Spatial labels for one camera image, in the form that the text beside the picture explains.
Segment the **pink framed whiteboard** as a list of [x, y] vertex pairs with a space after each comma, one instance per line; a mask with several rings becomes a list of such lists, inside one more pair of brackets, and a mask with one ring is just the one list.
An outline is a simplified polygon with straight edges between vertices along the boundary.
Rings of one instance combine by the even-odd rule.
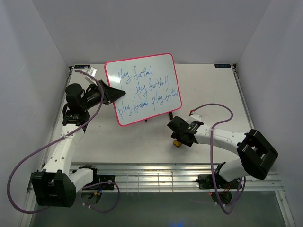
[[182, 107], [171, 53], [108, 61], [104, 70], [108, 85], [125, 92], [114, 102], [120, 126], [128, 126]]

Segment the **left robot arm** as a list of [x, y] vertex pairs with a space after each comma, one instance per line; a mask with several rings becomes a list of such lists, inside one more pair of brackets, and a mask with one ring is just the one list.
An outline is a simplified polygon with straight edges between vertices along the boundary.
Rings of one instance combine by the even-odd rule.
[[50, 159], [39, 172], [32, 173], [31, 183], [40, 206], [71, 207], [76, 193], [83, 187], [94, 190], [92, 197], [101, 197], [102, 190], [112, 190], [114, 176], [100, 176], [93, 165], [85, 165], [70, 172], [74, 152], [90, 120], [89, 109], [100, 104], [110, 104], [126, 94], [99, 81], [84, 90], [80, 84], [70, 84], [66, 89], [67, 103], [63, 107], [62, 137]]

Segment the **yellow bone-shaped eraser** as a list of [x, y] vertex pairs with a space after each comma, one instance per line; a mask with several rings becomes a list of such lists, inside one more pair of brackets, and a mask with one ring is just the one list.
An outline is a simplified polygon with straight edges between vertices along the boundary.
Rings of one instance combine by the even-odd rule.
[[182, 143], [177, 140], [174, 140], [173, 145], [179, 148], [182, 145]]

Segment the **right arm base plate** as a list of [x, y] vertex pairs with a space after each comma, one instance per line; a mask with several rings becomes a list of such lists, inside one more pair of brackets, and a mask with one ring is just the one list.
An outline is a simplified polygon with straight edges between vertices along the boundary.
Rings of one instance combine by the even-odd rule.
[[[198, 183], [199, 189], [214, 189], [214, 183], [211, 174], [198, 175], [196, 182]], [[229, 185], [229, 183], [219, 175], [215, 175], [215, 184], [217, 189], [225, 188]]]

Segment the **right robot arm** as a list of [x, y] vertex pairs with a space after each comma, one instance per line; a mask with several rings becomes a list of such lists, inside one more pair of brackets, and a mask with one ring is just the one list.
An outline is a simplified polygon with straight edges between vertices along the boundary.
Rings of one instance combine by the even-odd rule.
[[230, 182], [246, 176], [264, 180], [278, 158], [278, 152], [258, 130], [231, 132], [213, 129], [201, 121], [186, 122], [175, 116], [168, 127], [175, 141], [191, 147], [207, 144], [232, 152], [236, 160], [222, 162], [214, 173], [200, 181], [207, 189], [226, 187]]

